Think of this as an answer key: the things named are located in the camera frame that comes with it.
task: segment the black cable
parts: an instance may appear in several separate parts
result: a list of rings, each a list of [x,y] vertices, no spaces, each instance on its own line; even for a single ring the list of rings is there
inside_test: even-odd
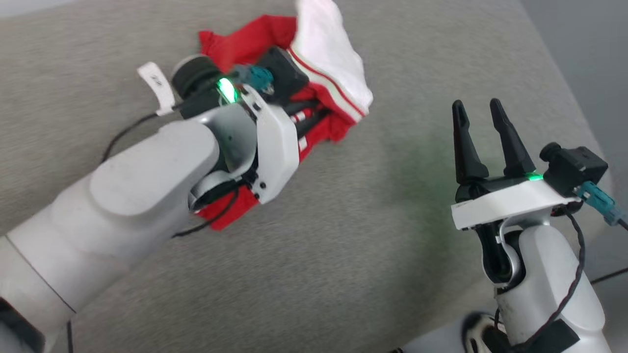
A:
[[[619,220],[619,225],[621,225],[625,230],[628,231],[628,223],[624,219]]]
[[[68,333],[68,353],[74,353],[74,340],[72,339],[72,322],[68,321],[66,325],[66,331]]]
[[[320,102],[318,100],[299,100],[298,102],[290,102],[283,107],[287,115],[292,116],[307,108],[316,108]]]
[[[135,129],[136,127],[144,124],[145,122],[149,121],[150,119],[154,119],[156,117],[158,117],[159,115],[157,115],[157,113],[152,113],[149,114],[143,118],[141,118],[140,120],[137,120],[136,122],[132,123],[131,125],[127,126],[126,128],[122,129],[122,131],[120,131],[117,135],[114,136],[114,138],[111,139],[111,141],[109,142],[109,145],[107,146],[107,149],[105,149],[105,153],[102,154],[102,158],[100,159],[100,163],[103,164],[105,163],[106,160],[109,159],[109,157],[111,156],[111,151],[114,149],[116,143],[124,137],[124,135],[130,133],[133,129]]]
[[[597,278],[597,279],[591,281],[591,284],[592,285],[596,285],[596,284],[598,284],[600,282],[604,282],[606,280],[610,280],[611,278],[615,278],[615,277],[617,277],[617,276],[619,276],[621,274],[624,274],[624,273],[628,273],[628,268],[620,269],[619,271],[615,271],[613,273],[609,273],[609,274],[607,274],[605,276]]]
[[[569,217],[573,228],[578,233],[578,245],[580,245],[580,250],[578,252],[578,267],[576,268],[576,276],[569,286],[567,295],[560,302],[556,311],[552,313],[549,316],[549,319],[525,342],[512,346],[511,352],[527,352],[530,349],[530,347],[534,344],[534,341],[536,341],[536,339],[538,339],[539,336],[543,334],[545,329],[548,328],[560,316],[561,312],[563,311],[563,309],[565,309],[565,307],[573,297],[573,294],[576,292],[578,284],[580,283],[580,279],[582,279],[582,273],[584,272],[585,268],[585,237],[582,234],[582,229],[580,228],[580,225],[578,225],[576,219],[573,218],[571,212],[566,207],[563,207],[563,211],[565,212],[565,215]],[[499,318],[499,309],[497,309],[497,312],[495,313],[495,318]]]
[[[202,230],[202,229],[212,225],[212,223],[214,223],[215,221],[219,220],[222,216],[224,216],[231,209],[231,207],[236,202],[239,194],[240,194],[240,190],[239,189],[235,189],[234,190],[234,195],[231,196],[231,199],[229,200],[229,203],[214,218],[212,218],[212,219],[210,219],[210,220],[208,220],[206,222],[203,222],[203,223],[197,225],[196,227],[192,227],[192,228],[187,229],[185,231],[181,231],[179,233],[176,233],[174,236],[172,236],[172,238],[189,236],[190,234],[196,233],[196,232],[198,232],[198,231],[200,231],[200,230]]]
[[[296,138],[301,139],[329,114],[328,109],[315,111],[308,119],[295,123]]]

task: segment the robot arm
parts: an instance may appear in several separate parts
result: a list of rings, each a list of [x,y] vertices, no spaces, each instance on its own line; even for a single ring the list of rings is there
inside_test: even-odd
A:
[[[48,352],[72,316],[206,205],[197,195],[252,172],[261,202],[277,196],[298,166],[296,128],[242,89],[236,104],[171,122],[108,159],[0,237],[3,353]]]
[[[580,263],[564,235],[550,225],[565,207],[575,212],[582,206],[575,190],[597,184],[608,165],[586,148],[565,150],[553,143],[541,152],[549,170],[536,174],[501,103],[494,99],[490,108],[506,159],[504,176],[497,178],[489,178],[475,152],[462,103],[453,105],[460,184],[453,220],[457,229],[473,229],[480,237],[484,271],[507,332],[507,338],[491,332],[485,343],[503,353],[610,353],[600,301],[586,275],[577,277]]]
[[[210,129],[172,122],[0,238],[0,298],[37,332],[35,352],[185,225],[188,194],[218,155]]]

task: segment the gray fabric surface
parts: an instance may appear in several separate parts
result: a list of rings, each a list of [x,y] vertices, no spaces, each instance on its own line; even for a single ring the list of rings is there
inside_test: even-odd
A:
[[[493,97],[535,158],[553,140],[599,151],[517,1],[338,4],[375,95],[370,116],[319,146],[274,202],[220,234],[171,241],[106,291],[75,319],[77,352],[385,352],[492,297],[475,234],[450,217],[455,99],[492,173],[504,164]],[[156,109],[136,67],[174,66],[197,51],[199,29],[294,12],[282,0],[92,0],[1,21],[0,231]],[[579,219],[587,239],[603,226]]]

